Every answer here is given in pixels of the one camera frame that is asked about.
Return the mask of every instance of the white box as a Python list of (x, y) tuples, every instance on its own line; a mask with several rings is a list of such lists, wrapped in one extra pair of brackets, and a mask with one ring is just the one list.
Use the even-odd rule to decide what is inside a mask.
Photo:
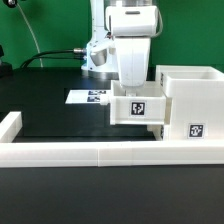
[(166, 97), (158, 82), (146, 82), (136, 97), (125, 96), (119, 81), (111, 81), (111, 124), (164, 124)]
[(224, 138), (223, 73), (212, 67), (157, 66), (156, 80), (170, 101), (163, 140)]

